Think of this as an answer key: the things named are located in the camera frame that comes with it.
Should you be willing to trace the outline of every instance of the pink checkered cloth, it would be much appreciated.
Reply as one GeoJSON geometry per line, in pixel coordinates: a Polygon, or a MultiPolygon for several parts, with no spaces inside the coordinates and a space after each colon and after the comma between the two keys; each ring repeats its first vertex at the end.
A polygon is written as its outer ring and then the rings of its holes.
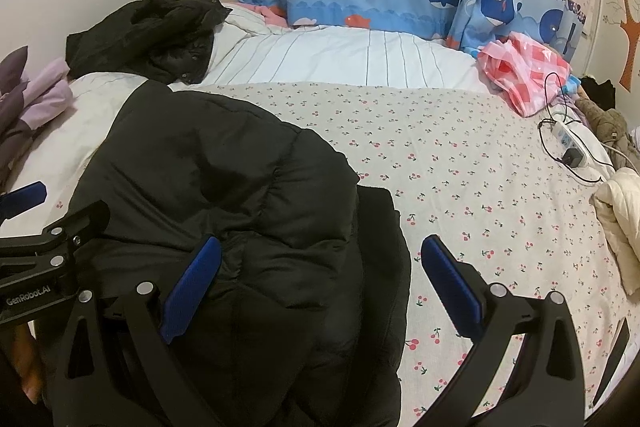
{"type": "Polygon", "coordinates": [[[571,66],[564,58],[517,32],[511,32],[506,42],[489,42],[478,54],[478,63],[486,76],[505,90],[521,116],[543,109],[571,74],[571,66]]]}

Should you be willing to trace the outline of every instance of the white power strip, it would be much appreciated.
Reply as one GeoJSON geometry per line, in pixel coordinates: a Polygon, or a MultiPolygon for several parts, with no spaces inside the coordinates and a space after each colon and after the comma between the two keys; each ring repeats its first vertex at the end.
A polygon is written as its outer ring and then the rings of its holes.
{"type": "Polygon", "coordinates": [[[582,154],[582,160],[580,160],[580,165],[578,167],[586,167],[589,165],[595,165],[593,159],[591,158],[591,153],[587,150],[580,140],[578,140],[575,135],[569,130],[569,128],[562,122],[556,121],[551,130],[551,133],[558,138],[560,145],[564,148],[564,151],[567,149],[577,149],[582,154]]]}

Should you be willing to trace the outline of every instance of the blue gripper pad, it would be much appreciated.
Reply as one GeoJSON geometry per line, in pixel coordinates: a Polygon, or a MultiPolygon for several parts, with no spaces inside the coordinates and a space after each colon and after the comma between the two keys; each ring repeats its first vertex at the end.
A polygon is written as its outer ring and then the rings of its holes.
{"type": "Polygon", "coordinates": [[[0,219],[11,219],[19,214],[44,203],[47,199],[47,187],[35,182],[26,187],[0,196],[0,219]]]}
{"type": "Polygon", "coordinates": [[[437,236],[430,235],[420,250],[427,273],[458,334],[476,342],[482,337],[482,305],[456,268],[455,259],[437,236]]]}
{"type": "Polygon", "coordinates": [[[222,246],[210,237],[164,301],[160,335],[171,344],[187,330],[196,309],[222,264],[222,246]]]}

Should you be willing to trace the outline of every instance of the folded black jacket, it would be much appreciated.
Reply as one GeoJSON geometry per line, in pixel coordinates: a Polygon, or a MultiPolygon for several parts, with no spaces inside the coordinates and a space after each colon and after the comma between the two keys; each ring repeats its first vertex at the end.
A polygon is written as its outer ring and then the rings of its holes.
{"type": "Polygon", "coordinates": [[[213,33],[231,12],[219,0],[142,0],[66,38],[70,76],[136,73],[171,84],[198,84],[207,73],[213,33]]]}
{"type": "MultiPolygon", "coordinates": [[[[410,256],[388,190],[357,183],[312,130],[146,82],[70,203],[111,210],[77,251],[82,287],[157,280],[212,233],[222,267],[170,347],[224,425],[395,426],[410,256]]],[[[50,376],[64,321],[49,322],[37,328],[50,376]]]]}

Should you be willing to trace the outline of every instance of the bed sheet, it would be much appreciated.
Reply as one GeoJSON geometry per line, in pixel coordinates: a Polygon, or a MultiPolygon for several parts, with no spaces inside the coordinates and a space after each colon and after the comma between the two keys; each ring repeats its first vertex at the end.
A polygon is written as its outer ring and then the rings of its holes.
{"type": "MultiPolygon", "coordinates": [[[[1,235],[39,232],[66,212],[84,167],[143,81],[135,75],[94,74],[74,83],[74,111],[38,138],[13,183],[41,180],[49,198],[5,222],[1,235]]],[[[456,335],[420,268],[420,244],[430,233],[439,234],[485,279],[500,281],[516,294],[543,297],[558,289],[566,295],[588,402],[622,317],[628,317],[636,340],[640,314],[625,297],[588,203],[593,187],[548,158],[536,119],[518,117],[501,98],[460,90],[326,84],[200,89],[250,100],[315,130],[347,156],[363,184],[386,187],[394,195],[414,259],[400,369],[401,425],[412,425],[428,409],[470,347],[456,335]]],[[[481,409],[498,400],[521,341],[513,339],[481,409]]]]}
{"type": "Polygon", "coordinates": [[[489,93],[494,88],[469,55],[406,33],[364,28],[268,26],[229,4],[198,86],[260,82],[329,82],[351,86],[440,87],[489,93]]]}

